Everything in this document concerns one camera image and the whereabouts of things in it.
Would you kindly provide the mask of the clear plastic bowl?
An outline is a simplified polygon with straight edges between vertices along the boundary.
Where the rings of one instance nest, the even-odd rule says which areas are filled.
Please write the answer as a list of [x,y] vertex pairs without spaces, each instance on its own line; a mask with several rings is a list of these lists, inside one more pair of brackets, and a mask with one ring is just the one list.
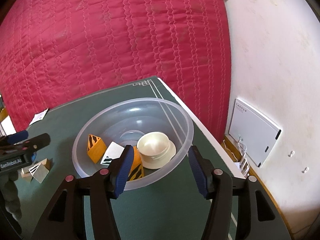
[[103,168],[87,155],[93,143],[89,135],[100,137],[106,146],[135,146],[149,132],[162,132],[174,143],[176,154],[164,167],[147,170],[145,177],[127,182],[126,191],[149,186],[171,173],[185,158],[194,137],[194,125],[189,114],[178,104],[158,98],[131,99],[100,111],[82,127],[73,144],[72,161],[82,178]]

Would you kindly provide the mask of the small white striped wedge block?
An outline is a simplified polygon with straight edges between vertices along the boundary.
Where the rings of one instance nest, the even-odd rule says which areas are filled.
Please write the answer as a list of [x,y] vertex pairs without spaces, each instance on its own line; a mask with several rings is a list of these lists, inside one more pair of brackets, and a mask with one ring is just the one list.
[[42,163],[37,163],[28,170],[31,176],[40,184],[42,184],[49,173],[48,168],[46,168]]

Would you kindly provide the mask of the white wall panel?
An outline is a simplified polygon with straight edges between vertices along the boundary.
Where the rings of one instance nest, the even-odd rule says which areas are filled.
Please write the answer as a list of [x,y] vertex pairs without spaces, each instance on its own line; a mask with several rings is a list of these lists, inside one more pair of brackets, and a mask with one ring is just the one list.
[[229,135],[246,146],[248,156],[257,167],[266,161],[280,134],[279,125],[241,98],[236,98]]

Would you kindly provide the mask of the large white striped wedge block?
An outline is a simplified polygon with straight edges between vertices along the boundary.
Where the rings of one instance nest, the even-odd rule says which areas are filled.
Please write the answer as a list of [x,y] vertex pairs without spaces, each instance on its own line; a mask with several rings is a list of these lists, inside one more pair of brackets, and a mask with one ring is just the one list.
[[100,164],[101,165],[109,165],[113,159],[117,159],[121,156],[124,147],[115,143],[114,141],[110,143],[107,147]]

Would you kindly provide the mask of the white paper card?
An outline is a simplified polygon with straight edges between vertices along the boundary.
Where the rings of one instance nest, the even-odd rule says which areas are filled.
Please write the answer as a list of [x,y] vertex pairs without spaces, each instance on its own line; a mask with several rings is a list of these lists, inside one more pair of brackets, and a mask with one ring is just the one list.
[[45,109],[44,111],[35,114],[34,117],[33,117],[33,119],[31,120],[29,126],[31,126],[32,124],[34,124],[34,123],[36,123],[36,122],[38,122],[38,121],[43,120],[48,111],[49,111],[49,109],[47,108],[47,109]]

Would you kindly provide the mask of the yellow wooden block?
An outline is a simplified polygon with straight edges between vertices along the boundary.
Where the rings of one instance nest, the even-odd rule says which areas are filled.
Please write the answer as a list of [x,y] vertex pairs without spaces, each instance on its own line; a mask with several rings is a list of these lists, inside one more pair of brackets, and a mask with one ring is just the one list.
[[140,152],[138,151],[137,146],[134,146],[133,149],[135,154],[127,181],[133,181],[144,177],[144,167]]

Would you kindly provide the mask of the orange wooden block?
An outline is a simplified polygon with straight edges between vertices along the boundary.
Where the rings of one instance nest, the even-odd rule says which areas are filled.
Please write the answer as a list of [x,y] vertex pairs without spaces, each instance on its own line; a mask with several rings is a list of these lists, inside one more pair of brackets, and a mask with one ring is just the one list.
[[88,143],[87,143],[87,155],[93,161],[93,163],[97,163],[102,156],[104,155],[107,146],[101,137],[97,137],[96,135],[89,134],[88,135]]

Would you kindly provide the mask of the brown wooden block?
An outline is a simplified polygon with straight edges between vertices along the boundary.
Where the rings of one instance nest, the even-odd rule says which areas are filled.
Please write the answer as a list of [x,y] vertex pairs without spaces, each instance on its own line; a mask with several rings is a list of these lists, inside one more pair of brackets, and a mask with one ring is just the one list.
[[51,162],[47,158],[40,161],[39,164],[42,164],[47,170],[51,169]]

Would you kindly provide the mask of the red quilted blanket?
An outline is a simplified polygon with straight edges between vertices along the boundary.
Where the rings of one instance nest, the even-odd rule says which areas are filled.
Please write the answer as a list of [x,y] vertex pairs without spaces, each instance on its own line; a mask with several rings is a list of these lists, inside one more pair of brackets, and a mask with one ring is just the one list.
[[16,0],[1,23],[1,94],[17,131],[45,109],[151,76],[223,139],[224,0]]

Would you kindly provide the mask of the natural wooden cube block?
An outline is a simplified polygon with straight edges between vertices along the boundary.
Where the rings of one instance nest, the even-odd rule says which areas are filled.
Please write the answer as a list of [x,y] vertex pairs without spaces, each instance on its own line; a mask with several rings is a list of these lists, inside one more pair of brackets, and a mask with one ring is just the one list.
[[29,167],[22,168],[21,172],[20,172],[20,175],[21,175],[22,179],[24,179],[27,182],[31,182],[32,179],[33,179],[33,176],[29,172]]

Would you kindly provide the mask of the white plastic cup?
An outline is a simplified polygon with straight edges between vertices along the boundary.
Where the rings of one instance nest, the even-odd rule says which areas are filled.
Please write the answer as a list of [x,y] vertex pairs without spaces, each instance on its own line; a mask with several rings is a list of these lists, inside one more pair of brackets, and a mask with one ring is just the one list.
[[167,165],[176,155],[176,146],[162,132],[150,132],[143,135],[137,142],[144,168],[157,170]]

